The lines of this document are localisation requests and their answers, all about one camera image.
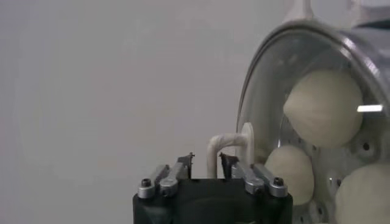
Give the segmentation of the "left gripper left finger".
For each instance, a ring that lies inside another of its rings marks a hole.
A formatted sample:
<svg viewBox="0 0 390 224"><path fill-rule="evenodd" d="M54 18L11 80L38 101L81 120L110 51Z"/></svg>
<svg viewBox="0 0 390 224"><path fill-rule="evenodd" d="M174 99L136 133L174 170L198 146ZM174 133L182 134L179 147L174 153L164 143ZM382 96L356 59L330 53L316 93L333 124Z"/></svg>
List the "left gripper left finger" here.
<svg viewBox="0 0 390 224"><path fill-rule="evenodd" d="M177 158L176 163L170 167L167 164L159 165L138 186L138 198L153 198L157 194L164 197L174 196L179 188L180 180L189 180L192 175L192 159L195 154L190 152L186 156Z"/></svg>

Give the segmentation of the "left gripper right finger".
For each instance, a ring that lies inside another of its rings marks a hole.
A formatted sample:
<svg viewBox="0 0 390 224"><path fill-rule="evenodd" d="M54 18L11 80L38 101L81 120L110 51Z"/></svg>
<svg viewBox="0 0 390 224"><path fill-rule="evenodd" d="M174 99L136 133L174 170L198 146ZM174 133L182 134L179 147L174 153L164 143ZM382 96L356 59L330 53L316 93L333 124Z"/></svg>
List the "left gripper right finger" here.
<svg viewBox="0 0 390 224"><path fill-rule="evenodd" d="M288 187L283 178L273 175L262 164L248 165L237 156L220 153L221 164L225 179L242 179L244 188L249 194L255 195L259 191L267 191L273 197L288 196Z"/></svg>

